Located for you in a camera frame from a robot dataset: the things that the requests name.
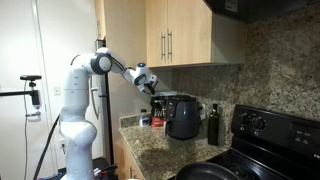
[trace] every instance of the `lower cabinet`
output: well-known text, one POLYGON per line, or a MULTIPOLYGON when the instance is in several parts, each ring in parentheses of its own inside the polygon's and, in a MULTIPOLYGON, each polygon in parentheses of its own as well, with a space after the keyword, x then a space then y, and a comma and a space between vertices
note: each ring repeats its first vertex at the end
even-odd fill
POLYGON ((139 179, 144 180, 142 172, 134 160, 128 145, 123 142, 124 147, 124 174, 125 179, 139 179))

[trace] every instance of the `granite backsplash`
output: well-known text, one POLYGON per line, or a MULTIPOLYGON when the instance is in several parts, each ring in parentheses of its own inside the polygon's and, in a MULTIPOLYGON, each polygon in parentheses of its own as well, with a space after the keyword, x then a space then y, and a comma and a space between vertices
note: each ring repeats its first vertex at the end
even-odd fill
POLYGON ((172 88, 219 104, 221 144, 235 104, 320 122, 320 3, 249 24, 245 64, 174 68, 172 88))

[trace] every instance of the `black stove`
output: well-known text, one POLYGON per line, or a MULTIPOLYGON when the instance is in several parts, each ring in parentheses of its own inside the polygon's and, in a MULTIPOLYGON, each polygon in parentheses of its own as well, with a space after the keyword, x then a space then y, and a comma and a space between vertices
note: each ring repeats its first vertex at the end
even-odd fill
POLYGON ((231 148, 206 162, 241 180, 320 180, 320 122, 236 105, 231 130, 231 148))

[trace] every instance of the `dark bottle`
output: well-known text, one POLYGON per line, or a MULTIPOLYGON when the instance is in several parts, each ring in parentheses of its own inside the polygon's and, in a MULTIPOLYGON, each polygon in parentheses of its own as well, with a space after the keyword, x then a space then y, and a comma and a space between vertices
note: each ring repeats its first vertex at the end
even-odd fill
POLYGON ((219 119, 218 104, 213 104, 208 120, 208 144, 218 146, 219 119))

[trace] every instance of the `granite countertop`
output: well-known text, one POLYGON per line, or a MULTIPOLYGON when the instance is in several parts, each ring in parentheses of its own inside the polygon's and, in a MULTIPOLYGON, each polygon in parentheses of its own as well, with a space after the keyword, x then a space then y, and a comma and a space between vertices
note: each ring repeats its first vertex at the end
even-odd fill
POLYGON ((140 127, 137 116, 121 118, 121 129, 137 165, 147 180, 168 179, 192 162, 202 162, 229 149, 207 144, 206 123, 189 140, 165 136, 163 127, 140 127))

